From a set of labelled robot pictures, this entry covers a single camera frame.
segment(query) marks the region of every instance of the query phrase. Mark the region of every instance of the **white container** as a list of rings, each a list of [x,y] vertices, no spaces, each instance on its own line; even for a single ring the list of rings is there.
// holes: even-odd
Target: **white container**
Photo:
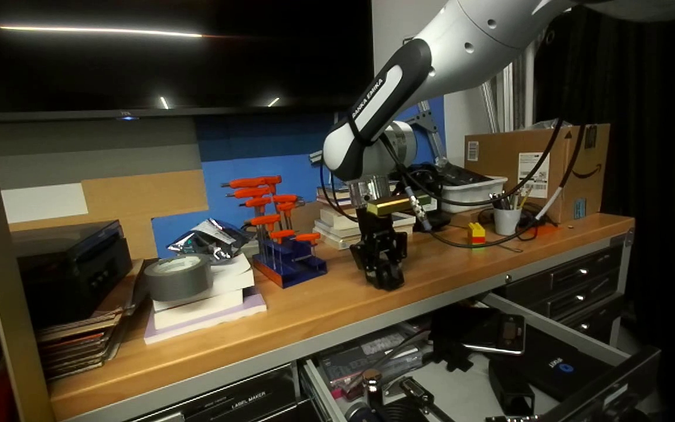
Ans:
[[[445,199],[451,199],[451,202],[485,202],[485,199],[492,199],[496,195],[503,195],[506,179],[503,179],[503,175],[491,175],[491,179],[492,180],[467,183],[467,186],[443,186],[442,209],[449,213],[462,213],[470,209],[485,207],[485,204],[479,204],[479,207],[449,204]]]

